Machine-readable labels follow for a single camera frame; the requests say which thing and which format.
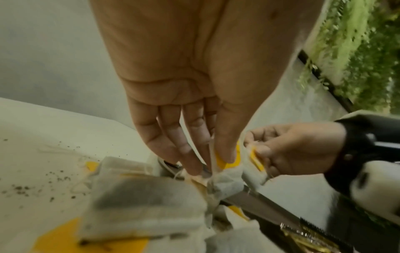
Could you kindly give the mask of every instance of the white table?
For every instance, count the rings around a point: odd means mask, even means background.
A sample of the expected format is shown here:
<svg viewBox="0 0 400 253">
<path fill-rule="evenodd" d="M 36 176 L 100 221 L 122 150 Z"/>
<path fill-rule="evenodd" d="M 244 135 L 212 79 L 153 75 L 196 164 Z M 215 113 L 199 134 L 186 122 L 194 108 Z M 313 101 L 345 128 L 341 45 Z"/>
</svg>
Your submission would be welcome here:
<svg viewBox="0 0 400 253">
<path fill-rule="evenodd" d="M 79 216 L 89 196 L 70 189 L 88 174 L 86 161 L 107 155 L 155 160 L 116 121 L 0 98 L 0 252 L 25 252 Z"/>
</svg>

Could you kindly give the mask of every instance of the human hand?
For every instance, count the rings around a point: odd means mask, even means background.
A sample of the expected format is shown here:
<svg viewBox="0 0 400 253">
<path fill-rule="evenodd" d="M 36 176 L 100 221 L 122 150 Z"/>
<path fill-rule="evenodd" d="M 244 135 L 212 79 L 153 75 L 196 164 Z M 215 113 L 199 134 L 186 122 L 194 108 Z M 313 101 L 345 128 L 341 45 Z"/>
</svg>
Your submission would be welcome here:
<svg viewBox="0 0 400 253">
<path fill-rule="evenodd" d="M 190 174 L 226 162 L 248 121 L 295 59 L 321 0 L 91 0 L 146 145 Z"/>
<path fill-rule="evenodd" d="M 343 125 L 335 122 L 270 125 L 246 133 L 245 146 L 272 176 L 324 173 L 335 162 L 346 138 Z"/>
</svg>

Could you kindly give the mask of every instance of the yellow tag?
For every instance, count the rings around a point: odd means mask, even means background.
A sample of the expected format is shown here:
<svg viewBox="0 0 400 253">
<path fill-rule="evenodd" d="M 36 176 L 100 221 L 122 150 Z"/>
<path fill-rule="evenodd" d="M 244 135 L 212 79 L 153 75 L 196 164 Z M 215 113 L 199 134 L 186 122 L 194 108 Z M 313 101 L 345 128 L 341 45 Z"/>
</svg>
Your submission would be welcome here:
<svg viewBox="0 0 400 253">
<path fill-rule="evenodd" d="M 254 166 L 257 167 L 257 169 L 258 169 L 259 171 L 265 171 L 265 168 L 264 168 L 263 163 L 260 162 L 260 160 L 258 159 L 258 157 L 255 155 L 255 147 L 253 147 L 253 148 L 251 149 L 251 152 L 250 152 L 250 161 L 251 161 L 252 164 L 254 164 Z"/>
<path fill-rule="evenodd" d="M 217 154 L 216 151 L 215 151 L 215 158 L 217 160 L 217 166 L 221 170 L 237 167 L 240 164 L 240 146 L 239 146 L 239 142 L 237 142 L 237 144 L 236 144 L 236 160 L 233 163 L 226 163 L 224 160 L 221 159 L 221 157 Z"/>
<path fill-rule="evenodd" d="M 149 238 L 114 240 L 104 243 L 79 245 L 75 238 L 79 218 L 38 237 L 31 253 L 143 253 Z"/>
<path fill-rule="evenodd" d="M 97 169 L 97 166 L 99 165 L 98 162 L 86 162 L 86 168 L 90 171 L 93 172 Z"/>
<path fill-rule="evenodd" d="M 230 205 L 228 206 L 228 208 L 230 210 L 232 210 L 234 213 L 236 213 L 237 215 L 239 215 L 240 217 L 242 217 L 243 219 L 249 221 L 250 219 L 243 213 L 242 209 L 240 209 L 239 207 L 235 206 L 235 205 Z"/>
</svg>

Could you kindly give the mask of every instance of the large hand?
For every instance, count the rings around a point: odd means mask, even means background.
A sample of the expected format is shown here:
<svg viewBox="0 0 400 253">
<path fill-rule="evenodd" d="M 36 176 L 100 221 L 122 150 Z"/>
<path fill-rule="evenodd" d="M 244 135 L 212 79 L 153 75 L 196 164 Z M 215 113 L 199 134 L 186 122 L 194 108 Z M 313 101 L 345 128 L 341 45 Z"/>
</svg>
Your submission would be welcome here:
<svg viewBox="0 0 400 253">
<path fill-rule="evenodd" d="M 191 174 L 208 143 L 234 160 L 240 132 L 278 84 L 322 0 L 91 0 L 146 145 Z"/>
<path fill-rule="evenodd" d="M 332 167 L 345 137 L 345 128 L 334 122 L 270 125 L 246 133 L 245 146 L 255 145 L 273 176 L 308 175 Z"/>
</svg>

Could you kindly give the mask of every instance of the black sleeve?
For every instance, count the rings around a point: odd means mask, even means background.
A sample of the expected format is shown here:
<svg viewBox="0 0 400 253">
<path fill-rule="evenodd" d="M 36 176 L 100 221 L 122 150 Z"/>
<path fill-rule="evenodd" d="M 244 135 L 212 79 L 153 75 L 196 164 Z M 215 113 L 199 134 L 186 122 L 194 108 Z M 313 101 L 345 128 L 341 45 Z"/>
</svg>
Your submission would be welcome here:
<svg viewBox="0 0 400 253">
<path fill-rule="evenodd" d="M 335 190 L 349 196 L 350 183 L 364 163 L 400 161 L 400 119 L 357 115 L 336 122 L 345 127 L 346 140 L 334 165 L 325 173 L 325 179 Z"/>
</svg>

